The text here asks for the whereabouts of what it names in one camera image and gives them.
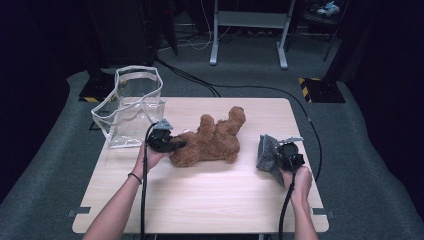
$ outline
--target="plush toy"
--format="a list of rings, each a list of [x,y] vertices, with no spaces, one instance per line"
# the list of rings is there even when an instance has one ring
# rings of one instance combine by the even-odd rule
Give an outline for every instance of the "plush toy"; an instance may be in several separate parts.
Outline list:
[[[172,139],[186,141],[184,148],[175,150],[169,158],[177,167],[189,167],[200,160],[226,160],[234,163],[240,151],[240,143],[236,137],[246,121],[241,107],[232,107],[227,120],[219,120],[216,124],[209,114],[200,118],[197,132],[188,131]]]

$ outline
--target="transparent plastic container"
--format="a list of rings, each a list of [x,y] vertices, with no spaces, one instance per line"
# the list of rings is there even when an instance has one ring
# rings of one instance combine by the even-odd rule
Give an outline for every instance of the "transparent plastic container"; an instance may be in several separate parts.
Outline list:
[[[154,67],[129,66],[116,70],[115,88],[91,110],[110,148],[140,146],[150,125],[163,119],[162,86]]]

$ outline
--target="yellow and black tape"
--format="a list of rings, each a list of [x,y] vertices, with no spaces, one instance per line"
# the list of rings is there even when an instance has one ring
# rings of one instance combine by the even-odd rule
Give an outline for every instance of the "yellow and black tape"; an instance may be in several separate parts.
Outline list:
[[[96,98],[96,97],[80,97],[80,102],[103,102],[104,98]]]
[[[302,94],[306,102],[312,102],[311,95],[309,93],[308,87],[306,86],[306,80],[321,81],[320,78],[299,78],[300,87],[302,88]]]

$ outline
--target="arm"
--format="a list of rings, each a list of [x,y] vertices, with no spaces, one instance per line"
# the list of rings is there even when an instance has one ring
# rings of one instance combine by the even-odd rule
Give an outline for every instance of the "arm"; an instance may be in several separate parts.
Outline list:
[[[284,170],[280,171],[284,178],[284,185],[288,189],[292,182],[292,174]],[[294,190],[291,196],[295,216],[295,239],[318,239],[309,211],[308,195],[311,184],[312,173],[307,167],[300,167],[296,172]]]
[[[160,159],[170,155],[170,153],[157,153],[147,148],[147,169],[150,170]],[[137,162],[132,170],[132,173],[140,179],[143,179],[143,157],[144,144],[140,147]],[[127,225],[139,187],[138,179],[130,175],[91,223],[83,239],[119,239]]]

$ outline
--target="table leg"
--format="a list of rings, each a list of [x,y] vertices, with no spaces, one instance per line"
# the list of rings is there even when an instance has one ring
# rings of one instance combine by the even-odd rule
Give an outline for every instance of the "table leg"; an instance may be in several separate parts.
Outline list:
[[[216,65],[217,57],[218,57],[218,0],[215,0],[215,10],[214,10],[214,18],[213,18],[213,44],[212,44],[212,52],[209,64],[212,66]]]
[[[280,59],[280,67],[285,70],[289,66],[287,64],[286,53],[284,52],[284,42],[277,42],[277,51],[278,58]]]

